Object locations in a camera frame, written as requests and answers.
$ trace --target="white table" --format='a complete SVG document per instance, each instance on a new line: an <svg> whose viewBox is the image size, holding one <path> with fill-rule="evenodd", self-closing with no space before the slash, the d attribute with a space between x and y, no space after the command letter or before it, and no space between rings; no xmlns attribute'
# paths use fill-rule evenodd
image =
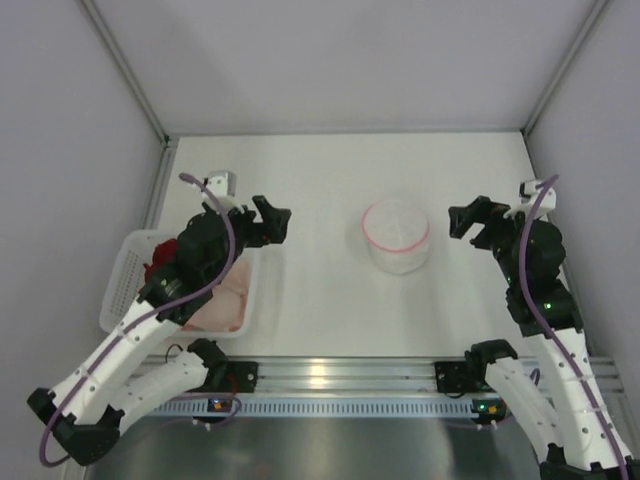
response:
<svg viewBox="0 0 640 480"><path fill-rule="evenodd" d="M506 338L528 354L506 309L506 282L490 252L448 237L447 209L478 195L518 201L533 177L519 133L183 137L159 228L183 228L201 210L178 173L228 169L237 197L264 194L293 211L282 246L264 249L257 315L229 355L460 356ZM413 199L431 222L427 264L405 276L374 266L364 210L390 194Z"/></svg>

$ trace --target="lid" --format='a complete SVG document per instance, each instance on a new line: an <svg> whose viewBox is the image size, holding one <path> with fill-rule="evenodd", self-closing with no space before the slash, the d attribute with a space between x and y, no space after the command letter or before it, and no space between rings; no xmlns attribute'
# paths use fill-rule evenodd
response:
<svg viewBox="0 0 640 480"><path fill-rule="evenodd" d="M429 235L427 216L411 202L389 198L374 203L362 216L367 240L381 250L407 252L422 244Z"/></svg>

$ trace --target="white wall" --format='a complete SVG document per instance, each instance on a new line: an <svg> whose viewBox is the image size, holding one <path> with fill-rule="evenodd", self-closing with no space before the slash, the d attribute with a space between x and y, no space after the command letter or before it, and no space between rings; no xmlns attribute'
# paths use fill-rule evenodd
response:
<svg viewBox="0 0 640 480"><path fill-rule="evenodd" d="M170 133L520 129L593 0L96 0Z"/></svg>
<svg viewBox="0 0 640 480"><path fill-rule="evenodd" d="M0 477L57 478L38 463L26 399L100 340L160 145L73 1L0 2L0 64Z"/></svg>
<svg viewBox="0 0 640 480"><path fill-rule="evenodd" d="M562 227L591 340L640 420L640 2L615 1L530 141L557 172Z"/></svg>

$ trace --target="robotic arm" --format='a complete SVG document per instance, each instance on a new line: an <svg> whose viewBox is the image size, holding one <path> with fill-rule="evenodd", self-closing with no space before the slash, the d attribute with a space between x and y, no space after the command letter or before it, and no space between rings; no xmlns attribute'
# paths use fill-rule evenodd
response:
<svg viewBox="0 0 640 480"><path fill-rule="evenodd" d="M45 446L53 433L80 465L102 458L133 423L177 395L198 388L223 391L229 363L216 343L206 339L193 342L174 361L127 381L156 345L209 301L212 286L244 248L281 244L286 238L290 210L253 197L262 217L255 222L256 212L237 205L232 195L218 199L208 191L208 184L220 194L232 191L233 174L212 174L203 182L186 174L181 179L208 198L204 212L178 235L173 258L154 265L125 317L75 372L51 389L36 389L27 401L47 425ZM42 444L40 454L43 460Z"/></svg>
<svg viewBox="0 0 640 480"><path fill-rule="evenodd" d="M512 409L543 480L640 479L640 462L618 435L596 384L577 306L557 278L565 258L562 235L539 218L555 208L555 192L532 181L521 185L520 196L514 208L487 197L451 207L449 234L459 239L474 223L484 226L471 244L498 262L509 285L508 310L538 358L553 406L505 340L473 345L465 354L469 373Z"/></svg>

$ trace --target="basket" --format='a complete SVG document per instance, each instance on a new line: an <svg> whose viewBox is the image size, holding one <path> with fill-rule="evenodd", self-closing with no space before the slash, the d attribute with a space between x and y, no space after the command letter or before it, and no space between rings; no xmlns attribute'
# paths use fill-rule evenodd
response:
<svg viewBox="0 0 640 480"><path fill-rule="evenodd" d="M159 244L175 238L175 232L162 230L136 230L125 238L118 252L111 278L107 285L102 309L100 311L100 327L110 333L125 316L144 285L144 264L151 263L153 251ZM255 286L257 285L260 250L247 249L242 257L249 263L250 281L247 304L242 326L233 332L212 332L206 330L179 330L174 338L209 338L231 339L246 333L249 328L255 305Z"/></svg>

